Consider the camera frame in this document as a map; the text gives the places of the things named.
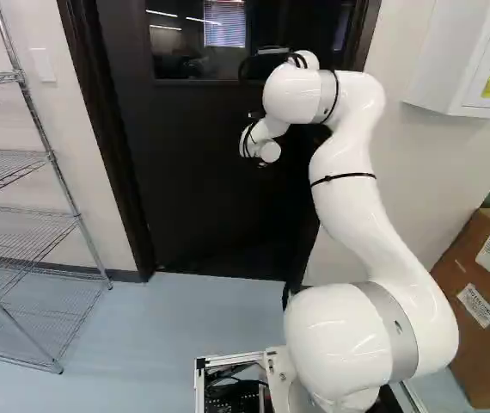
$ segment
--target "black door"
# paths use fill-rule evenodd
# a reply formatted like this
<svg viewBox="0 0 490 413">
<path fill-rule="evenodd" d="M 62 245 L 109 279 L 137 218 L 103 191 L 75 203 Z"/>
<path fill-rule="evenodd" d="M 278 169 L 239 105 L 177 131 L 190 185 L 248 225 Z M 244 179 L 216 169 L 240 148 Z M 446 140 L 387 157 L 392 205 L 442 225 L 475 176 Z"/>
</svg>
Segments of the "black door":
<svg viewBox="0 0 490 413">
<path fill-rule="evenodd" d="M 363 26 L 368 6 L 96 0 L 106 70 L 158 268 L 302 277 L 318 228 L 308 161 L 327 131 L 292 127 L 280 140 L 282 157 L 266 167 L 239 157 L 239 137 L 250 114 L 261 115 L 266 74 L 284 59 L 266 49 L 310 49 L 325 68 L 361 65 L 357 51 L 366 54 L 362 39 L 372 33 Z"/>
</svg>

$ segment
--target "wire shelving unit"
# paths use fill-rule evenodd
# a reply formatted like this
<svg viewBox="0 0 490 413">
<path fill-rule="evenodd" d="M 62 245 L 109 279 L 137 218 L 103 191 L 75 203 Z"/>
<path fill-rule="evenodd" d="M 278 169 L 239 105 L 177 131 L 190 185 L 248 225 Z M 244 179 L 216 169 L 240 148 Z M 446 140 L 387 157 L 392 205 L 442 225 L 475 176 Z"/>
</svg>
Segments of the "wire shelving unit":
<svg viewBox="0 0 490 413">
<path fill-rule="evenodd" d="M 0 10 L 0 34 L 12 71 L 0 83 L 17 83 L 44 151 L 0 150 L 0 189 L 50 165 L 70 213 L 0 206 L 0 361 L 62 373 L 59 360 L 95 302 L 111 288 L 92 238 L 71 196 Z M 72 231 L 80 231 L 96 268 L 60 270 L 42 262 Z"/>
</svg>

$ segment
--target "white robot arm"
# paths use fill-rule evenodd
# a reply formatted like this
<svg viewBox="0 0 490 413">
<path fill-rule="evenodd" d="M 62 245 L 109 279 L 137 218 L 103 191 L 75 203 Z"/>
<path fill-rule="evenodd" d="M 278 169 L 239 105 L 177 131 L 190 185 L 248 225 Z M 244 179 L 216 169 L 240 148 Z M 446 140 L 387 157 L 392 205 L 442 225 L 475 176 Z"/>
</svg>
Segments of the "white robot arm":
<svg viewBox="0 0 490 413">
<path fill-rule="evenodd" d="M 378 193 L 369 143 L 384 109 L 383 87 L 365 73 L 320 71 L 314 54 L 298 54 L 303 59 L 267 79 L 266 118 L 246 129 L 240 148 L 269 163 L 280 152 L 273 138 L 290 124 L 324 123 L 333 132 L 309 164 L 315 209 L 328 234 L 364 262 L 369 280 L 299 293 L 285 312 L 285 339 L 304 387 L 335 412 L 347 398 L 367 392 L 372 403 L 381 385 L 447 366 L 458 328 Z"/>
</svg>

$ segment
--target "cardboard box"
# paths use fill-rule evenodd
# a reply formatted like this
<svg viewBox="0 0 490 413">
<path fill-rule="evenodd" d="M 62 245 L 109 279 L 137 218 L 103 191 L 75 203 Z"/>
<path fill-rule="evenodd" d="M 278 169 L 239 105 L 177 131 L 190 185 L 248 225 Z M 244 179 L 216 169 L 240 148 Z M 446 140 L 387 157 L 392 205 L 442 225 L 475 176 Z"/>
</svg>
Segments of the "cardboard box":
<svg viewBox="0 0 490 413">
<path fill-rule="evenodd" d="M 472 216 L 432 270 L 459 324 L 450 365 L 473 407 L 490 408 L 490 208 Z"/>
</svg>

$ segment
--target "white wall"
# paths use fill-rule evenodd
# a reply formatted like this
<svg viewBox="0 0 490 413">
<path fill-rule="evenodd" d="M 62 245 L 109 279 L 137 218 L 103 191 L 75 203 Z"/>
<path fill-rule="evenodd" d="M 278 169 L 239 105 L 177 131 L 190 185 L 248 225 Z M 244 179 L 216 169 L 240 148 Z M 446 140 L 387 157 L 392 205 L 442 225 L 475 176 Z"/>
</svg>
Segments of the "white wall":
<svg viewBox="0 0 490 413">
<path fill-rule="evenodd" d="M 448 117 L 400 102 L 434 3 L 383 0 L 365 67 L 388 98 L 371 145 L 383 202 L 427 268 L 490 191 L 490 120 Z M 364 278 L 361 263 L 321 230 L 305 284 Z"/>
<path fill-rule="evenodd" d="M 1 0 L 32 96 L 70 190 L 107 268 L 135 270 L 83 96 L 77 81 L 55 0 Z M 45 47 L 56 83 L 41 83 L 29 48 Z M 0 71 L 10 69 L 0 38 Z M 39 136 L 15 84 L 0 85 L 0 149 L 40 150 Z M 65 210 L 67 203 L 51 168 L 45 167 L 0 191 L 0 204 Z M 49 262 L 94 265 L 74 231 L 47 258 Z"/>
</svg>

